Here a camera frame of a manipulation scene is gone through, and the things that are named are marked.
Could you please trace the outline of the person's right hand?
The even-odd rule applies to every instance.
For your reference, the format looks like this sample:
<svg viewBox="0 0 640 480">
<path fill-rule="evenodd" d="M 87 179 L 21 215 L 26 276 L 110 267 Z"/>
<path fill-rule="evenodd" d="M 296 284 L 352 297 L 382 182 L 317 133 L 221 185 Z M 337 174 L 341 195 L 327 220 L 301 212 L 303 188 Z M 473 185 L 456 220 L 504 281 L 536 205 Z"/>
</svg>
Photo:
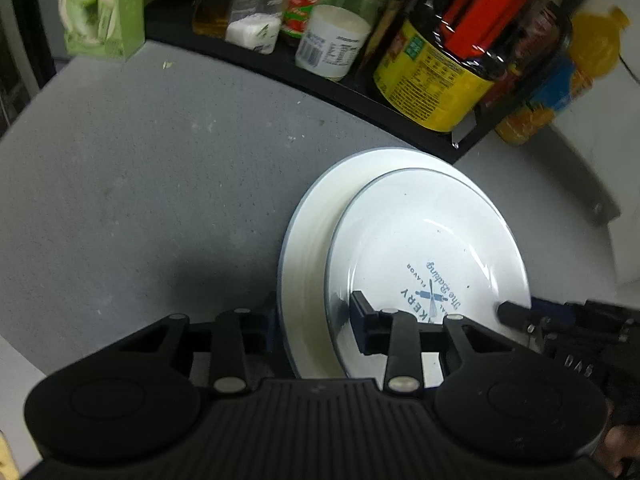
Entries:
<svg viewBox="0 0 640 480">
<path fill-rule="evenodd" d="M 594 457 L 611 476 L 617 478 L 623 472 L 623 460 L 638 460 L 639 448 L 639 426 L 608 426 Z"/>
</svg>

